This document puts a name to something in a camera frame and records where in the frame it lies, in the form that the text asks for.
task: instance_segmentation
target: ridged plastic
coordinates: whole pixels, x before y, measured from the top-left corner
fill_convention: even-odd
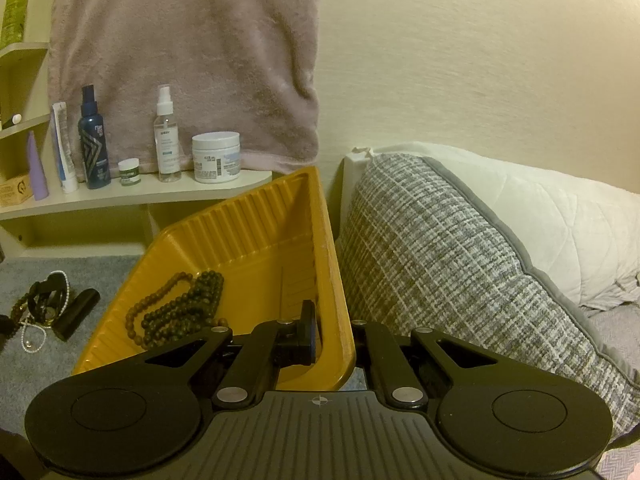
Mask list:
[[[225,285],[217,317],[234,334],[300,316],[316,302],[316,363],[284,368],[278,389],[323,391],[350,376],[355,348],[318,170],[305,168],[225,200],[164,229],[141,257],[84,348],[73,373],[142,351],[127,338],[127,310],[176,272],[213,269]],[[166,301],[188,290],[185,283]],[[136,332],[142,333],[136,318]]]

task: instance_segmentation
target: brown beads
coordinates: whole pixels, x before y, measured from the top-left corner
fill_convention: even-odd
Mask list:
[[[13,337],[20,328],[20,318],[24,311],[27,310],[27,300],[29,299],[29,293],[27,292],[23,297],[21,297],[18,301],[15,302],[14,306],[11,309],[11,321],[14,322],[14,328],[9,337]]]
[[[144,336],[137,335],[133,323],[135,317],[162,300],[180,280],[189,282],[190,290],[145,314],[140,323],[145,331]],[[199,332],[205,326],[228,326],[226,319],[214,318],[220,304],[223,283],[222,275],[213,270],[206,270],[195,279],[186,272],[174,274],[157,292],[149,294],[129,309],[125,316],[127,336],[135,344],[147,349],[161,346],[167,341],[178,341]]]

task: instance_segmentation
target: white pillow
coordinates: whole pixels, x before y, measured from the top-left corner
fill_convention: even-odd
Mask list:
[[[532,264],[571,301],[607,310],[640,298],[640,196],[551,170],[494,160],[441,144],[356,149],[344,161],[341,224],[353,187],[378,153],[439,160],[520,239]]]

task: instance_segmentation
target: green liquid bottle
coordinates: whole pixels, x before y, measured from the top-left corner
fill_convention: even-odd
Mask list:
[[[0,34],[0,49],[8,44],[23,41],[28,1],[6,0],[4,18],[2,19],[2,33]]]

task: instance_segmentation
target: jar lid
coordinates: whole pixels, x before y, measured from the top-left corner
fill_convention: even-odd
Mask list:
[[[239,145],[240,134],[238,132],[209,132],[193,137],[194,150],[221,150]]]
[[[118,163],[118,169],[120,171],[135,170],[140,165],[140,159],[138,158],[126,158]]]

